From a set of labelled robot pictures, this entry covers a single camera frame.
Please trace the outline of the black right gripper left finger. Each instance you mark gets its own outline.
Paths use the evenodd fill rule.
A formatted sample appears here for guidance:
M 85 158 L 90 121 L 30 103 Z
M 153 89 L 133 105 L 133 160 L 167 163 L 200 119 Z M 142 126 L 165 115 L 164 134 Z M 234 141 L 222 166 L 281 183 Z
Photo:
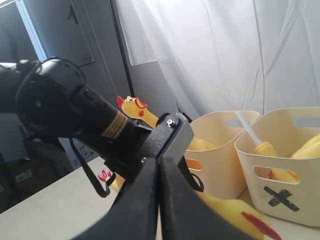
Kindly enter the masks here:
M 158 221 L 158 163 L 146 159 L 131 187 L 75 240 L 154 240 Z

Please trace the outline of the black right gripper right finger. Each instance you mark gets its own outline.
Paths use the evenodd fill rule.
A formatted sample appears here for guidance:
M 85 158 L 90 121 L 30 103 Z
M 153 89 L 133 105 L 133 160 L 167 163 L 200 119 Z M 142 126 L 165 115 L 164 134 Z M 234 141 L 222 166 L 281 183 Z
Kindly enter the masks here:
M 214 212 L 191 188 L 173 158 L 159 161 L 161 233 L 164 240 L 251 240 Z

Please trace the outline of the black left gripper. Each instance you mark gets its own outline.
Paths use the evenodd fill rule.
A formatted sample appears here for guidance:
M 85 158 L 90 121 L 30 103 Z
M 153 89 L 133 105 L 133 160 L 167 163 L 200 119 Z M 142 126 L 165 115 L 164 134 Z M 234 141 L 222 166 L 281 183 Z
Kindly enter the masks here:
M 104 159 L 112 171 L 132 183 L 143 167 L 143 158 L 156 158 L 156 144 L 152 143 L 152 130 L 128 117 L 118 136 L 103 133 L 108 127 L 118 126 L 120 121 L 114 113 L 102 113 L 93 120 L 88 114 L 75 118 L 75 138 L 94 150 Z M 176 164 L 183 177 L 189 181 L 190 171 L 183 157 Z

